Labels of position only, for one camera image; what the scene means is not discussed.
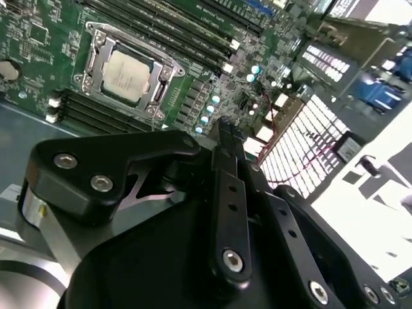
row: ram slot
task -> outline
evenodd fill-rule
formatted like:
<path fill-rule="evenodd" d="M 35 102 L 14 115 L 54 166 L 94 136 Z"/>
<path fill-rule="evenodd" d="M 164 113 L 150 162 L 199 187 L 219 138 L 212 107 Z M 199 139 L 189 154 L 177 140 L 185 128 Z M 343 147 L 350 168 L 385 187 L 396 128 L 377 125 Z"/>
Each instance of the ram slot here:
<path fill-rule="evenodd" d="M 207 42 L 211 46 L 215 47 L 217 50 L 222 52 L 224 55 L 230 55 L 233 52 L 233 49 L 230 47 L 233 40 L 232 37 L 228 36 L 226 33 L 223 33 L 223 36 L 219 34 L 210 32 L 208 29 L 202 27 L 197 22 L 191 21 L 185 16 L 185 14 L 179 13 L 172 8 L 165 7 L 153 0 L 131 0 L 136 5 L 145 8 L 146 10 L 156 14 L 169 23 L 175 25 L 175 27 L 180 30 L 189 32 L 192 36 L 199 37 L 203 41 Z"/>
<path fill-rule="evenodd" d="M 172 12 L 173 14 L 184 16 L 184 19 L 188 20 L 191 24 L 198 25 L 198 27 L 206 29 L 206 31 L 208 31 L 209 33 L 213 33 L 212 36 L 221 37 L 225 41 L 232 42 L 233 37 L 230 34 L 219 29 L 218 26 L 214 24 L 209 24 L 209 23 L 206 23 L 205 21 L 202 21 L 201 19 L 199 19 L 199 17 L 190 13 L 189 11 L 184 10 L 183 8 L 177 7 L 170 0 L 161 0 L 159 1 L 159 3 L 162 6 L 164 6 L 168 11 Z"/>
<path fill-rule="evenodd" d="M 132 29 L 137 33 L 142 34 L 148 41 L 154 40 L 162 44 L 166 48 L 170 48 L 190 59 L 197 62 L 216 74 L 221 73 L 223 67 L 222 61 L 215 61 L 198 50 L 165 35 L 162 31 L 156 30 L 150 24 L 143 23 L 139 18 L 135 17 L 131 12 L 127 11 L 126 7 L 117 8 L 110 3 L 100 0 L 91 0 L 89 6 L 94 10 L 107 16 L 108 19 L 115 20 L 125 29 Z"/>
<path fill-rule="evenodd" d="M 231 9 L 227 7 L 220 5 L 214 0 L 200 0 L 200 2 L 203 3 L 205 6 L 208 6 L 211 10 L 214 10 L 215 12 L 219 12 L 226 18 L 230 18 L 230 20 L 233 23 L 240 25 L 247 31 L 250 31 L 256 34 L 257 36 L 260 36 L 263 32 L 262 27 L 260 27 L 259 25 L 254 24 L 251 21 L 248 21 L 244 17 L 238 15 L 237 13 L 233 12 Z"/>
<path fill-rule="evenodd" d="M 121 114 L 101 103 L 67 91 L 62 99 L 64 121 L 78 124 L 102 133 L 138 133 L 151 130 L 151 126 Z"/>
<path fill-rule="evenodd" d="M 125 8 L 126 10 L 133 12 L 133 15 L 139 18 L 142 22 L 152 26 L 154 29 L 166 33 L 170 37 L 174 37 L 183 44 L 190 46 L 195 50 L 199 50 L 201 53 L 206 55 L 211 55 L 222 61 L 228 61 L 228 55 L 225 55 L 221 51 L 213 48 L 210 44 L 200 40 L 199 38 L 193 36 L 190 32 L 185 29 L 175 26 L 169 21 L 161 19 L 157 14 L 141 7 L 140 4 L 134 1 L 124 1 L 119 4 L 118 0 L 106 0 L 111 3 L 111 5 L 117 7 L 118 9 Z"/>

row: gray surface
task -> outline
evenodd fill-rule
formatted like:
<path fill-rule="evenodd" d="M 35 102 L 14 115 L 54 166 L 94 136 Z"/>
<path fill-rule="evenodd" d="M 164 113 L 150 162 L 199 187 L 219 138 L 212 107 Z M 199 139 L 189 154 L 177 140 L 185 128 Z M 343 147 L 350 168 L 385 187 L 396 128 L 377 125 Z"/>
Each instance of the gray surface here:
<path fill-rule="evenodd" d="M 32 147 L 52 138 L 70 137 L 67 132 L 0 104 L 0 193 L 10 184 L 22 185 Z M 0 227 L 14 230 L 16 203 L 0 198 Z"/>

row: chip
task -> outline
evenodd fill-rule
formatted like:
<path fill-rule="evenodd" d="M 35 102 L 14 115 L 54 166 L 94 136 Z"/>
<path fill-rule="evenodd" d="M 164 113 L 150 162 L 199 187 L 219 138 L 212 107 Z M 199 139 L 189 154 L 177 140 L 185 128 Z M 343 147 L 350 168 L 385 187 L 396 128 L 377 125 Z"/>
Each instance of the chip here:
<path fill-rule="evenodd" d="M 106 91 L 131 102 L 138 102 L 150 88 L 150 67 L 120 51 L 114 51 L 103 66 Z"/>

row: dimm slot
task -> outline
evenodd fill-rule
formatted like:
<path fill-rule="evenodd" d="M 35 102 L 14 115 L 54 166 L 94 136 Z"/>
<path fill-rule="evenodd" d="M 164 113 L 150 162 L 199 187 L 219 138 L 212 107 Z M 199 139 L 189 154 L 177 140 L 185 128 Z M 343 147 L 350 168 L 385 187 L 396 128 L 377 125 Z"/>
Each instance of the dimm slot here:
<path fill-rule="evenodd" d="M 246 29 L 247 31 L 250 31 L 254 34 L 256 34 L 258 37 L 262 34 L 263 29 L 262 27 L 252 23 L 251 21 L 248 21 L 244 17 L 236 14 L 233 12 L 231 9 L 220 5 L 219 3 L 213 1 L 213 0 L 200 0 L 201 3 L 203 3 L 205 6 L 208 6 L 211 10 L 214 10 L 215 12 L 219 12 L 225 17 L 230 18 L 230 20 L 233 23 L 236 23 Z"/>
<path fill-rule="evenodd" d="M 77 119 L 84 125 L 107 133 L 137 133 L 151 131 L 151 126 L 123 115 L 98 102 L 82 97 L 72 91 L 64 94 L 62 117 L 65 121 Z"/>
<path fill-rule="evenodd" d="M 144 7 L 146 10 L 151 11 L 153 14 L 160 16 L 166 21 L 169 21 L 177 27 L 190 32 L 191 35 L 200 37 L 203 41 L 214 46 L 224 55 L 229 56 L 230 54 L 232 54 L 233 50 L 230 45 L 233 38 L 229 37 L 226 33 L 224 33 L 224 36 L 219 36 L 218 33 L 209 31 L 198 22 L 193 22 L 188 17 L 177 12 L 176 10 L 172 10 L 171 8 L 165 7 L 164 5 L 160 5 L 158 2 L 155 2 L 153 0 L 131 1 L 133 1 L 137 5 Z"/>
<path fill-rule="evenodd" d="M 140 4 L 134 1 L 125 1 L 121 5 L 118 1 L 106 0 L 111 5 L 121 9 L 126 7 L 133 15 L 139 18 L 142 22 L 149 24 L 158 31 L 167 33 L 169 36 L 174 37 L 176 40 L 182 41 L 183 44 L 190 46 L 193 49 L 199 50 L 200 52 L 211 55 L 211 57 L 216 57 L 222 61 L 228 61 L 228 55 L 225 55 L 221 51 L 213 48 L 210 44 L 200 40 L 199 38 L 193 36 L 190 32 L 180 27 L 175 27 L 173 23 L 160 19 L 156 14 L 152 14 L 150 11 L 142 8 Z"/>
<path fill-rule="evenodd" d="M 99 0 L 90 1 L 89 6 L 94 10 L 100 12 L 101 14 L 104 14 L 105 16 L 107 16 L 107 18 L 115 20 L 119 24 L 123 24 L 124 28 L 131 28 L 134 31 L 142 34 L 148 41 L 150 41 L 151 39 L 157 41 L 164 47 L 170 48 L 192 59 L 194 62 L 205 66 L 214 73 L 218 75 L 221 73 L 221 68 L 223 65 L 222 63 L 218 63 L 196 50 L 188 49 L 188 46 L 185 46 L 184 44 L 173 40 L 173 38 L 171 37 L 165 36 L 162 32 L 154 32 L 148 25 L 141 23 L 138 19 L 131 16 L 129 12 L 113 8 Z"/>

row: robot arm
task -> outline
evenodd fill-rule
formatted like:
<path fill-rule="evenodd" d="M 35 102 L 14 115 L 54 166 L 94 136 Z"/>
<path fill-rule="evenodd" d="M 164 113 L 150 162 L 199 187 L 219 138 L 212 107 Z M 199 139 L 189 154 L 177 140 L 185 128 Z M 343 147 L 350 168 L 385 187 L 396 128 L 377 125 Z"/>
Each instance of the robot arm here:
<path fill-rule="evenodd" d="M 51 140 L 30 156 L 19 232 L 71 276 L 59 308 L 401 308 L 293 188 L 274 191 L 236 128 Z M 185 192 L 118 235 L 116 211 Z"/>

